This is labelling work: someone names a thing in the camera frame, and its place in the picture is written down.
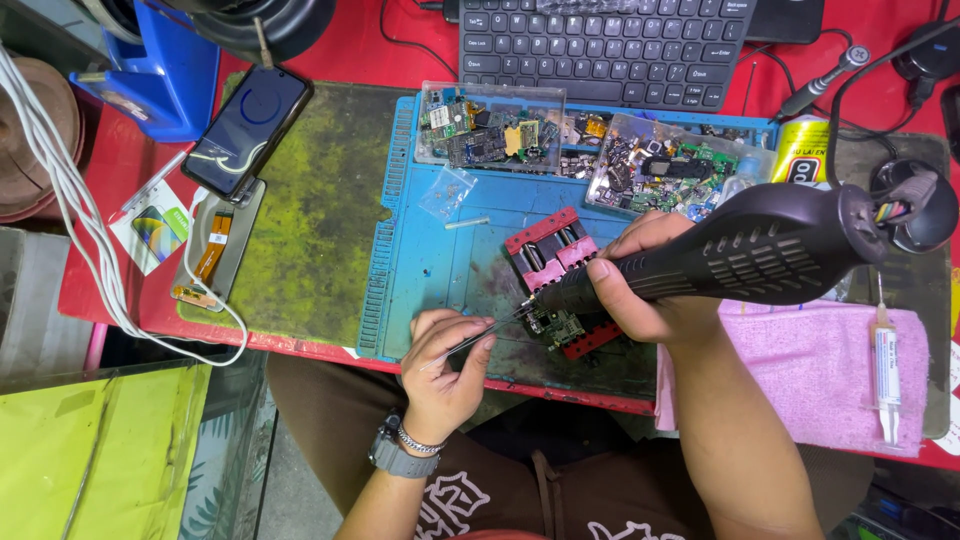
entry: phone screen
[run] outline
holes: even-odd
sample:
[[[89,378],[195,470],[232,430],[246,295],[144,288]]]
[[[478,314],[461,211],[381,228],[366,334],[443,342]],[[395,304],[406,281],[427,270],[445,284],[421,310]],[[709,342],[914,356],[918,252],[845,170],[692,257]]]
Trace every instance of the phone screen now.
[[[156,207],[143,210],[143,213],[133,219],[131,226],[159,262],[170,257],[182,243]]]
[[[183,167],[220,192],[230,193],[244,180],[303,90],[303,81],[297,77],[258,65],[230,96]]]

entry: red table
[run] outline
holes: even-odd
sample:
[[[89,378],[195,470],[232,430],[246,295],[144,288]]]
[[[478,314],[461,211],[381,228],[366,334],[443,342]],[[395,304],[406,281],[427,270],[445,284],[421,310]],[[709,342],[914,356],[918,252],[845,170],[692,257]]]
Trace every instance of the red table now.
[[[448,81],[450,75],[433,58],[418,48],[394,45],[380,35],[378,20],[380,0],[350,0],[337,5],[333,20],[324,35],[302,55],[284,65],[301,75],[315,80],[366,83],[383,86],[419,88],[424,80]],[[937,0],[919,2],[875,2],[872,0],[828,0],[824,14],[824,28],[843,28],[856,43],[866,45],[875,58],[904,42],[920,24],[932,20],[939,6]],[[960,14],[960,4],[950,10],[949,16]],[[438,12],[423,12],[412,2],[388,0],[384,17],[385,30],[391,37],[414,40],[431,47],[450,65],[457,64],[458,28],[447,24]],[[837,35],[825,34],[812,45],[777,45],[771,50],[790,66],[798,85],[823,75],[834,65],[846,47]],[[744,112],[747,82],[753,62],[757,63],[753,88]],[[245,70],[248,64],[224,54],[218,73],[222,83],[231,72]],[[940,112],[940,92],[947,86],[960,83],[960,77],[937,85],[933,98],[904,128],[907,132],[945,133]],[[829,109],[835,85],[818,103]],[[907,83],[889,65],[883,65],[853,86],[844,100],[843,116],[860,125],[885,129],[899,123],[908,113],[904,95]],[[743,62],[735,72],[723,114],[745,114],[771,117],[780,103],[789,95],[787,83],[780,68],[762,55],[754,55]],[[86,174],[86,181],[104,216],[110,216],[163,164],[188,145],[154,143],[142,134],[126,116],[110,107],[104,108],[97,133],[96,145]],[[960,182],[960,166],[950,165],[950,176]],[[179,172],[167,177],[167,182],[183,201],[192,200],[196,186]],[[85,232],[80,231],[81,242],[94,249]],[[954,302],[953,322],[960,309],[960,235],[951,241],[953,255]],[[186,322],[177,315],[176,301],[169,294],[176,264],[161,264],[149,277],[136,269],[125,252],[118,247],[121,267],[125,269],[128,301],[134,320],[145,330],[163,334],[193,337],[207,341],[239,344],[240,332],[234,329]],[[180,255],[174,254],[179,262]],[[95,322],[111,323],[90,271],[80,254],[71,249],[64,272],[59,310],[64,315]],[[361,358],[352,349],[316,342],[307,342],[280,336],[254,333],[250,346],[300,356],[349,363],[397,372],[399,366],[369,358]],[[650,402],[603,397],[581,392],[564,391],[510,384],[488,380],[487,387],[509,390],[546,398],[575,398],[581,403],[608,406],[637,413],[649,414]],[[960,470],[960,456],[953,456],[939,446],[924,441],[920,457],[914,460],[930,466]]]

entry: wristwatch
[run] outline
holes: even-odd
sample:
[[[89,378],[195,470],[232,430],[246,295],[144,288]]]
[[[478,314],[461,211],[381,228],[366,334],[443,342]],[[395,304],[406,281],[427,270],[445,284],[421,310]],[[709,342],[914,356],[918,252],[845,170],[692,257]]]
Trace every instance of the wristwatch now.
[[[396,442],[397,435],[403,431],[400,426],[402,417],[396,408],[390,409],[387,418],[376,431],[376,438],[367,457],[377,469],[383,469],[395,477],[422,479],[429,477],[440,462],[440,455],[418,457],[409,455]]]

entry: pink towel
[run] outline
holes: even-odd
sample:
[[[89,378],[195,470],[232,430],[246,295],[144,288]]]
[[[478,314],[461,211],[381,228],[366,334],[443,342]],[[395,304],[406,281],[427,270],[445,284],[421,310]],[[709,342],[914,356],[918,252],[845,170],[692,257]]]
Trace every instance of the pink towel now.
[[[926,406],[929,351],[917,314],[889,310],[897,326],[903,450],[883,446],[874,401],[869,327],[876,308],[818,300],[772,307],[725,300],[720,319],[733,346],[793,440],[841,450],[916,456]],[[674,371],[658,347],[657,429],[675,430]]]

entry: hand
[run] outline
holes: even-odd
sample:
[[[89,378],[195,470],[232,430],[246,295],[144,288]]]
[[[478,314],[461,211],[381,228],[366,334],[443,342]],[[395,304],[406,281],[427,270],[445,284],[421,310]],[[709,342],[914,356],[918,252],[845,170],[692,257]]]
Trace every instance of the hand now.
[[[472,345],[460,373],[454,372],[446,359],[423,371],[420,368],[493,323],[491,317],[465,317],[453,309],[428,309],[410,322],[414,344],[400,366],[410,400],[403,428],[412,439],[438,445],[476,412],[495,335]]]
[[[644,302],[611,262],[665,244],[693,225],[677,213],[649,211],[587,263],[600,302],[631,339],[666,345],[696,344],[722,330],[717,316],[719,300],[686,296]]]

